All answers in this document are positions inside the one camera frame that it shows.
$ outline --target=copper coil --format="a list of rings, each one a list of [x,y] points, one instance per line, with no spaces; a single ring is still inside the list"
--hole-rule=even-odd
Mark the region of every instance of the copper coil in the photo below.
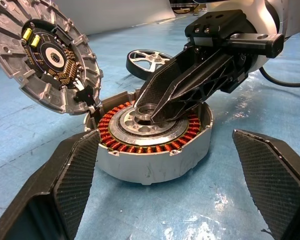
[[[116,114],[116,111],[110,110],[110,111],[108,111],[106,114],[109,114],[109,115],[115,115],[115,114]]]
[[[187,140],[192,140],[192,139],[194,139],[194,136],[191,136],[191,135],[189,135],[189,134],[185,134],[184,136],[183,136],[185,139],[187,139]]]
[[[105,114],[105,115],[103,115],[103,118],[106,118],[106,119],[110,119],[110,118],[112,118],[112,116],[113,116],[113,114]]]
[[[113,137],[111,135],[104,135],[101,137],[101,142],[105,143],[106,141],[111,140],[111,139],[113,139]]]
[[[136,148],[134,146],[131,146],[128,148],[128,150],[126,151],[127,153],[135,153],[136,152]]]
[[[98,128],[108,127],[108,126],[109,126],[108,122],[99,122],[99,124],[98,124]]]
[[[181,148],[181,145],[178,143],[178,142],[176,142],[176,141],[173,141],[172,143],[171,143],[171,145],[172,145],[172,147],[174,148],[174,149],[180,149]]]
[[[187,134],[190,134],[190,135],[194,135],[196,136],[197,135],[197,132],[196,131],[186,131]]]
[[[118,148],[118,151],[119,151],[119,152],[125,152],[125,151],[127,151],[127,149],[128,149],[128,146],[127,146],[127,145],[122,145],[122,146],[120,146],[120,147]]]
[[[188,128],[189,131],[199,132],[200,127],[199,126],[191,126]]]
[[[118,111],[120,111],[121,109],[120,108],[118,108],[118,107],[114,107],[113,109],[112,109],[112,111],[114,111],[114,112],[118,112]]]
[[[99,129],[99,132],[108,131],[108,127],[107,126],[99,127],[98,129]]]
[[[104,142],[104,144],[107,146],[107,147],[110,147],[112,144],[116,143],[117,141],[115,139],[109,139],[107,141]]]
[[[100,122],[101,123],[109,123],[110,122],[110,118],[101,118]]]
[[[189,122],[189,126],[190,127],[199,127],[200,126],[200,122],[191,121],[191,122]]]
[[[157,145],[157,146],[155,146],[155,151],[156,151],[157,153],[160,153],[160,152],[162,152],[163,150],[162,150],[162,147],[161,147],[161,146]]]
[[[145,153],[144,148],[143,148],[143,147],[139,147],[139,148],[136,150],[136,153],[137,153],[137,154],[143,154],[143,153]]]
[[[102,137],[102,136],[105,136],[105,135],[109,135],[110,133],[109,133],[109,131],[108,130],[106,130],[106,131],[100,131],[100,136]]]
[[[110,146],[113,150],[117,150],[121,146],[121,142],[116,142]]]
[[[187,144],[188,140],[184,139],[184,138],[179,138],[178,142],[181,143],[182,145]]]
[[[172,146],[170,146],[169,144],[165,144],[164,146],[164,149],[166,150],[166,151],[171,151],[171,150],[173,150],[173,148],[172,148]]]
[[[200,122],[198,117],[191,117],[189,118],[190,122]]]
[[[148,146],[148,147],[146,148],[146,153],[147,153],[147,154],[151,154],[151,153],[153,153],[153,152],[154,152],[154,151],[153,151],[152,147]]]

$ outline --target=blue work surface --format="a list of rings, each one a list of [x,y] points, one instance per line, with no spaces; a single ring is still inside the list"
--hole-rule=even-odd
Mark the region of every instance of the blue work surface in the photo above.
[[[194,20],[188,16],[91,36],[104,72],[101,99],[144,83],[126,70],[128,52],[153,49],[174,56]],[[265,69],[281,81],[300,81],[300,34]],[[151,186],[95,169],[77,240],[272,239],[249,194],[232,132],[244,129],[282,139],[300,155],[300,89],[276,86],[254,72],[232,94],[216,92],[207,102],[214,114],[208,155],[185,176]],[[83,131],[83,120],[83,115],[61,115],[37,105],[0,69],[0,216],[58,143]]]

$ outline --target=wheel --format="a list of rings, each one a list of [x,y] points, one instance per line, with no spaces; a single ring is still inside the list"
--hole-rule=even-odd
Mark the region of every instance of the wheel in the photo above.
[[[163,52],[138,49],[128,53],[125,66],[132,75],[142,80],[147,80],[151,73],[170,59],[172,59],[172,57]],[[141,62],[148,62],[149,67],[146,68],[139,65]]]

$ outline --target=cable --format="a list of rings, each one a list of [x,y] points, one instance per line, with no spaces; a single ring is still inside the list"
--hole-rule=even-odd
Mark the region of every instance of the cable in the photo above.
[[[298,83],[294,83],[294,82],[284,82],[284,81],[279,81],[273,77],[271,77],[266,70],[264,69],[264,67],[261,67],[259,69],[260,73],[262,74],[262,76],[265,77],[265,79],[267,79],[269,82],[282,86],[282,87],[287,87],[287,88],[300,88],[300,82]]]

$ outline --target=mounting hole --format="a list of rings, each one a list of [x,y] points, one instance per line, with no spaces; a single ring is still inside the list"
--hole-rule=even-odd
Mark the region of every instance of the mounting hole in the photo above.
[[[5,51],[5,52],[8,53],[8,54],[10,53],[9,48],[7,48],[6,46],[3,47],[3,51]]]
[[[13,43],[13,45],[19,47],[20,46],[20,42],[17,39],[12,39],[11,42]]]
[[[138,131],[141,133],[148,133],[148,132],[150,132],[150,128],[147,126],[143,126],[143,127],[139,128]]]
[[[268,34],[262,34],[262,35],[258,36],[257,39],[266,39],[267,37],[269,37]]]
[[[124,122],[124,124],[126,125],[126,126],[133,126],[135,123],[134,123],[134,121],[125,121]]]
[[[6,4],[4,1],[2,1],[2,0],[0,1],[0,3],[1,3],[1,5],[4,6],[4,7],[7,6],[7,4]]]

